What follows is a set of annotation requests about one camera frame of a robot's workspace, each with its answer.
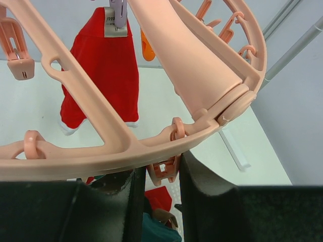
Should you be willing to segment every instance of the red santa hat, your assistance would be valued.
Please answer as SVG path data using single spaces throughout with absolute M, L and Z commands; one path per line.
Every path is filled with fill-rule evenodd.
M 72 55 L 115 111 L 130 127 L 138 125 L 139 73 L 129 22 L 126 37 L 105 37 L 105 9 L 97 8 L 74 40 Z M 86 116 L 67 89 L 59 124 L 73 134 Z

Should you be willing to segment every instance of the purple clothespin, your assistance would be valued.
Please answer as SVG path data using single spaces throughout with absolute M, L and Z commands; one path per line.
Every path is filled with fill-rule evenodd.
M 115 10 L 115 26 L 122 28 L 127 23 L 127 0 L 109 0 Z

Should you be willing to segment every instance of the white fur trim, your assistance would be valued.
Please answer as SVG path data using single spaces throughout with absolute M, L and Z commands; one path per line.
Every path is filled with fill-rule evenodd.
M 69 135 L 72 135 L 74 134 L 78 129 L 79 127 L 82 125 L 82 123 L 80 124 L 79 127 L 77 127 L 76 129 L 71 129 L 70 127 L 68 127 L 63 121 L 62 121 L 62 117 L 59 115 L 59 118 L 58 118 L 58 123 L 59 123 L 59 127 L 61 129 L 61 131 L 63 132 L 64 135 L 66 136 L 69 136 Z M 126 122 L 126 125 L 128 127 L 131 127 L 131 128 L 137 128 L 139 126 L 139 120 L 137 120 L 136 122 Z
M 139 126 L 139 119 L 136 122 L 126 122 L 126 125 L 131 128 L 137 128 Z

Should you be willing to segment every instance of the plastic clip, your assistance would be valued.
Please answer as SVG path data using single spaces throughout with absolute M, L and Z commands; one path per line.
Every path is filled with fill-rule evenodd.
M 24 138 L 24 151 L 27 159 L 45 159 L 46 156 L 37 148 L 38 141 L 45 141 L 36 130 L 28 130 Z
M 220 32 L 219 37 L 225 42 L 225 43 L 229 43 L 230 40 L 232 39 L 234 32 L 231 29 L 231 25 L 234 22 L 234 19 L 236 17 L 240 16 L 241 18 L 244 18 L 244 14 L 242 12 L 235 12 L 230 19 L 227 21 L 227 23 L 225 24 L 223 30 Z
M 30 58 L 20 24 L 12 18 L 0 16 L 0 45 L 8 59 L 14 77 L 28 80 L 35 75 L 35 61 Z
M 204 24 L 204 16 L 206 15 L 208 9 L 211 7 L 212 4 L 212 0 L 204 0 L 204 2 L 202 3 L 202 5 L 200 6 L 200 8 L 198 9 L 195 17 L 202 21 Z M 218 25 L 221 22 L 221 19 L 215 19 L 212 22 L 205 24 L 210 30 L 213 30 L 213 28 Z
M 155 58 L 155 52 L 153 52 L 145 34 L 140 29 L 141 33 L 141 48 L 142 48 L 142 56 L 148 62 L 152 61 Z
M 178 140 L 185 137 L 185 130 L 182 120 L 179 117 L 173 118 L 174 131 L 171 133 L 170 140 Z M 181 161 L 181 154 L 173 156 L 168 160 L 154 163 L 147 166 L 149 176 L 155 186 L 162 184 L 162 179 L 168 179 L 170 183 L 176 180 Z
M 242 56 L 244 54 L 244 52 L 247 51 L 246 59 L 250 59 L 249 54 L 248 54 L 248 50 L 251 51 L 251 53 L 253 55 L 256 55 L 256 48 L 251 44 L 248 44 L 248 45 L 245 45 L 244 47 L 242 47 L 241 50 L 239 50 L 238 54 Z
M 115 26 L 122 28 L 127 23 L 127 0 L 109 0 L 110 7 L 115 10 Z

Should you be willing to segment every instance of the orange clip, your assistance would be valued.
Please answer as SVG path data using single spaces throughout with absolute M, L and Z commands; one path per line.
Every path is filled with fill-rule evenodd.
M 251 51 L 251 53 L 253 55 L 256 55 L 256 48 L 253 45 L 251 45 L 251 44 L 248 44 L 248 45 L 245 45 L 244 47 L 242 47 L 241 50 L 239 50 L 238 54 L 242 56 L 243 53 L 245 51 L 247 51 L 246 58 L 249 59 L 248 50 Z
M 155 58 L 155 52 L 153 52 L 145 34 L 140 29 L 141 33 L 141 47 L 142 47 L 142 56 L 148 62 L 152 61 Z
M 179 117 L 173 118 L 174 131 L 171 133 L 170 140 L 178 140 L 185 137 L 185 130 L 182 120 Z M 181 161 L 181 154 L 173 156 L 168 160 L 154 163 L 147 166 L 149 176 L 155 186 L 162 184 L 162 179 L 168 179 L 170 183 L 176 180 Z
M 35 75 L 35 61 L 30 58 L 20 24 L 6 17 L 0 9 L 0 45 L 8 59 L 8 67 L 17 80 L 28 80 Z
M 229 43 L 230 40 L 232 39 L 233 35 L 234 35 L 234 32 L 233 30 L 231 29 L 231 25 L 233 24 L 234 22 L 234 19 L 237 17 L 237 16 L 240 16 L 241 18 L 244 18 L 244 14 L 242 12 L 235 12 L 231 17 L 230 19 L 228 20 L 228 22 L 225 24 L 223 30 L 221 31 L 221 33 L 219 34 L 219 37 L 225 42 L 225 43 Z

